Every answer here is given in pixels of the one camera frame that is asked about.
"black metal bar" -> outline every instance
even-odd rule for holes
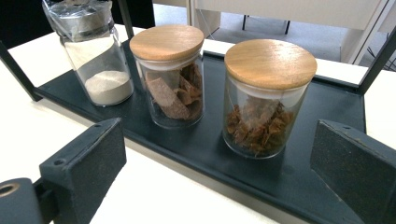
[[[388,37],[387,41],[385,42],[384,46],[382,46],[381,50],[378,52],[378,55],[374,59],[373,63],[370,65],[370,68],[367,70],[364,78],[359,84],[357,89],[357,93],[364,95],[370,88],[370,86],[375,81],[378,74],[384,68],[385,64],[387,63],[388,59],[394,51],[396,50],[396,26],[393,28],[392,33]]]
[[[44,223],[51,223],[59,215],[59,208],[56,202],[55,193],[51,189],[46,189],[43,185],[43,178],[39,178],[34,184],[35,196]]]
[[[288,34],[288,32],[289,32],[289,27],[290,27],[290,21],[288,21],[288,24],[286,25],[285,35]]]
[[[129,13],[126,0],[119,0],[119,5],[120,5],[122,21],[126,29],[126,34],[128,35],[128,39],[131,39],[132,37],[134,37],[134,29],[132,26],[131,14]]]
[[[242,30],[245,30],[245,23],[247,22],[247,15],[244,15],[244,22],[242,23]]]
[[[6,46],[4,46],[1,41],[0,41],[0,59],[6,65],[6,68],[8,68],[9,72],[12,73],[12,75],[18,80],[18,82],[26,90],[26,92],[29,94],[32,100],[37,102],[42,99],[40,96],[35,94],[35,86],[30,81],[29,77],[27,77],[26,74],[22,71],[20,66],[17,64],[17,62],[14,60],[14,58],[6,49]]]

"metal lid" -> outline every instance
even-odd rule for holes
[[[172,61],[189,57],[204,44],[201,30],[189,25],[163,25],[135,35],[130,48],[140,59]]]
[[[227,51],[224,62],[236,80],[269,90],[302,87],[318,67],[315,57],[305,49],[273,39],[238,43]]]
[[[43,8],[52,29],[75,41],[107,32],[109,24],[113,24],[111,5],[111,1],[65,0],[53,5],[43,4]]]

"white floor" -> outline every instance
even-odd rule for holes
[[[184,7],[170,7],[154,4],[156,25],[187,24]],[[208,38],[229,43],[238,43],[253,38],[271,38],[288,41],[310,51],[319,59],[340,62],[340,49],[347,29],[292,21],[289,33],[285,35],[286,22],[268,18],[247,17],[245,31],[242,30],[244,16],[221,13],[220,28]],[[377,54],[387,40],[387,34],[378,33],[370,44]],[[374,57],[366,51],[360,65],[370,66]]]

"glass jar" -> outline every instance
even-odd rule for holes
[[[204,114],[204,34],[188,25],[147,29],[130,42],[152,120],[166,129],[191,126]]]
[[[288,141],[315,58],[291,43],[256,39],[234,45],[224,62],[226,144],[246,158],[274,157]]]
[[[43,1],[52,28],[94,105],[128,99],[134,85],[111,17],[111,1]]]

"white table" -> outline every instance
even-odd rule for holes
[[[118,26],[118,30],[126,39],[123,27]],[[225,52],[230,46],[208,40],[204,48]],[[18,46],[10,53],[36,86],[71,69],[56,34]],[[356,65],[318,60],[318,73],[322,76],[359,82],[364,70]],[[36,181],[40,177],[38,165],[92,122],[46,99],[32,102],[2,63],[0,74],[0,182],[20,177]],[[395,81],[395,73],[382,72],[365,97],[368,134],[393,148],[396,121],[383,114],[396,109],[392,103]],[[126,146],[127,164],[92,223],[274,223],[273,219],[303,223],[130,140],[126,140]]]

